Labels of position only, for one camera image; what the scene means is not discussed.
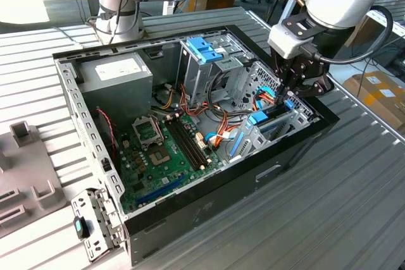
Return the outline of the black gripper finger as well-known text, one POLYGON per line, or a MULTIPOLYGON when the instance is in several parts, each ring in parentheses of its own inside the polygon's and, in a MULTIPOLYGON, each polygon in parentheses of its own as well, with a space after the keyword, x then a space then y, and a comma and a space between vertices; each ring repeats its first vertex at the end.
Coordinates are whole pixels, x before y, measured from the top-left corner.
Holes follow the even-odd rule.
POLYGON ((274 72, 280 80, 280 85, 277 89, 276 104, 283 103, 288 96, 293 95, 296 91, 296 67, 297 57, 292 59, 284 59, 281 56, 274 56, 275 69, 274 72))
POLYGON ((297 97, 323 95, 334 88, 327 77, 328 65, 313 60, 295 60, 290 67, 289 91, 297 97))

